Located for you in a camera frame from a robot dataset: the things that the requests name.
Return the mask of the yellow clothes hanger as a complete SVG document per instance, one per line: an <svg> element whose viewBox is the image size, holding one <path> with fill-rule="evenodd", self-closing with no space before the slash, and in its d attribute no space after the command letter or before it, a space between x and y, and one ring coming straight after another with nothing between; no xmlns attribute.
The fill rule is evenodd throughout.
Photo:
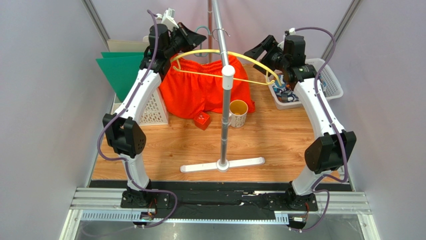
<svg viewBox="0 0 426 240"><path fill-rule="evenodd" d="M182 73L193 73L196 75L203 75L203 76L212 76L212 77L222 77L221 75L214 75L214 74L207 74L207 73L200 73L200 72L193 72L193 71L186 71L186 70L182 70L181 68L181 64L179 62L179 60L183 57L189 56L189 55L195 55L195 54L203 54L203 53L207 53L207 54L218 54L221 57L224 55L224 59L225 59L225 63L222 64L222 66L228 66L229 65L229 56L234 56L246 61L251 62L252 64L260 67L261 69L266 71L266 75L265 75L265 81L264 82L258 82L258 81L252 81L252 80L246 80L246 79L240 79L240 78L234 78L234 80L237 81L241 81L241 82L247 82L247 83L252 83L252 84L259 84L259 85L265 85L265 86L269 86L272 84L277 84L279 86L282 85L279 76L268 66L266 66L265 64L252 59L248 56L245 56L243 54L240 53L236 53L233 51L225 51L224 53L219 50L219 49L198 49L198 50L192 50L192 51L188 51L188 52L184 52L181 54L177 54L176 56L174 56L170 62L175 62L177 61L177 67L173 67L174 70L178 71L178 72L182 72Z"/></svg>

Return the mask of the orange shorts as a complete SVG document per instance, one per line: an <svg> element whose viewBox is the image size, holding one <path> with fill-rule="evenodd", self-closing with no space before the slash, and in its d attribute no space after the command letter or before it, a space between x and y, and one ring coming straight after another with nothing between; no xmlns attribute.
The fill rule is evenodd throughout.
<svg viewBox="0 0 426 240"><path fill-rule="evenodd" d="M182 118L193 119L199 112L223 111L222 62L200 64L180 58L159 86L166 109Z"/></svg>

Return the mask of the blue patterned shorts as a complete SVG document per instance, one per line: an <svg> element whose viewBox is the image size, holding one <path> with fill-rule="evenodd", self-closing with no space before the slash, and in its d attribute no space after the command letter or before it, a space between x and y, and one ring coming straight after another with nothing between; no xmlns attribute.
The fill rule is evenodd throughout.
<svg viewBox="0 0 426 240"><path fill-rule="evenodd" d="M283 82L283 75L278 74L279 80ZM319 76L321 88L323 91L327 89L327 83L323 80L322 76ZM279 87L275 83L271 85L272 90L277 97L278 101L281 103L292 103L292 102L298 102L299 98L297 95L287 86Z"/></svg>

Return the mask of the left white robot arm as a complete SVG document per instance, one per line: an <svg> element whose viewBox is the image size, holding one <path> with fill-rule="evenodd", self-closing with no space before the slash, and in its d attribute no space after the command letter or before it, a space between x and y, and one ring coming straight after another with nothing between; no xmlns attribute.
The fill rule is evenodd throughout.
<svg viewBox="0 0 426 240"><path fill-rule="evenodd" d="M116 160L123 162L126 171L127 189L122 194L122 208L148 208L156 202L160 191L151 189L145 170L143 150L147 137L139 122L151 96L167 75L171 59L180 52L194 50L206 39L181 22L172 29L162 23L154 24L149 29L149 44L130 92L113 114L107 113L102 119L107 144L118 154Z"/></svg>

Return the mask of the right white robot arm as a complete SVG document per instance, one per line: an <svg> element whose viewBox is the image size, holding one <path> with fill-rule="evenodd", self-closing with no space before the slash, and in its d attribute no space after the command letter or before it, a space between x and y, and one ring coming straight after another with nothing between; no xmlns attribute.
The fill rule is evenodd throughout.
<svg viewBox="0 0 426 240"><path fill-rule="evenodd" d="M319 80L320 72L306 63L306 42L303 36L287 35L283 47L274 36L268 35L261 43L246 51L244 56L282 72L283 81L302 103L313 127L315 141L305 150L306 166L285 191L287 208L299 210L314 198L314 189L325 177L340 167L348 167L348 160L357 141L353 131L346 131L327 102Z"/></svg>

